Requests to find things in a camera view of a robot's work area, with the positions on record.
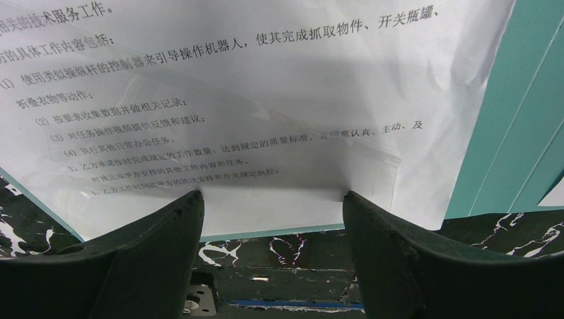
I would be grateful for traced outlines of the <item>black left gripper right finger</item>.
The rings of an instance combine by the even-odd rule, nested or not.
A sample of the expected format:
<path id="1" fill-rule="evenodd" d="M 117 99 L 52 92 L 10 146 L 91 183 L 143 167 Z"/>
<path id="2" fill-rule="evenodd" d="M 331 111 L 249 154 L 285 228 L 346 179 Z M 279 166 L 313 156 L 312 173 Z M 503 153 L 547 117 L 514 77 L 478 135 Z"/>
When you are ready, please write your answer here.
<path id="1" fill-rule="evenodd" d="M 562 318 L 563 255 L 479 249 L 350 191 L 345 234 L 367 318 Z"/>

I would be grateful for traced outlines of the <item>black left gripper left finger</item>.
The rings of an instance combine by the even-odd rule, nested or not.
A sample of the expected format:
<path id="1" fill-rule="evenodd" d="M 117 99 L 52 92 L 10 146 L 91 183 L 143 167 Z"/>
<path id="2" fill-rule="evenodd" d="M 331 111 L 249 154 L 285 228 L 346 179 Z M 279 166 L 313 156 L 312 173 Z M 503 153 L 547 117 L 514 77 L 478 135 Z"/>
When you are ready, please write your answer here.
<path id="1" fill-rule="evenodd" d="M 55 255 L 1 259 L 2 318 L 181 318 L 204 222 L 191 191 Z"/>

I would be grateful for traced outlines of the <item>white printed paper stack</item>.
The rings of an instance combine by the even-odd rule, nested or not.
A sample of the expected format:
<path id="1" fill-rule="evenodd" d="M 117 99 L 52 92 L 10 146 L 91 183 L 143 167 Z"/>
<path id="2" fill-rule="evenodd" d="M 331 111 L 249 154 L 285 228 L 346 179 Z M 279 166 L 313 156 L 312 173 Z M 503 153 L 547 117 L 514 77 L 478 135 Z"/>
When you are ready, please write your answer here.
<path id="1" fill-rule="evenodd" d="M 563 206 L 563 178 L 558 181 L 546 196 L 539 202 L 540 207 L 562 207 Z"/>

